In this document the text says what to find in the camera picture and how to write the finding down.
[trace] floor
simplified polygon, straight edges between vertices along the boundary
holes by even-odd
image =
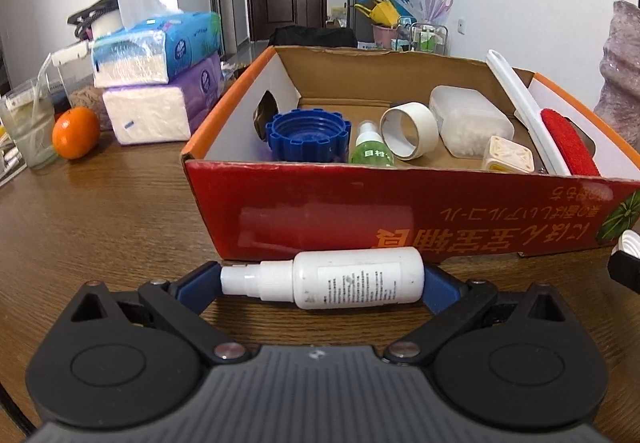
[[[269,45],[268,40],[246,41],[238,47],[238,52],[232,55],[227,62],[229,64],[248,65],[256,60]]]

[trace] blue bottle cap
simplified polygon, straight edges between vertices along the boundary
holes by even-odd
[[[267,124],[267,142],[281,162],[347,162],[351,122],[340,113],[294,109]]]

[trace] roll of tape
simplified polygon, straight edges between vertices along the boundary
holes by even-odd
[[[414,146],[402,132],[402,117],[414,124],[418,134]],[[389,108],[380,119],[380,132],[387,147],[400,160],[414,160],[433,151],[438,146],[438,124],[427,106],[420,102],[409,102]]]

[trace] orange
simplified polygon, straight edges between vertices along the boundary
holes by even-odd
[[[100,121],[88,108],[73,108],[62,113],[53,126],[52,142],[56,152],[68,160],[82,158],[98,143]]]

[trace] vase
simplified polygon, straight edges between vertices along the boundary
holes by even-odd
[[[636,150],[640,133],[640,9],[626,1],[613,4],[609,38],[600,73],[604,85],[594,112]]]

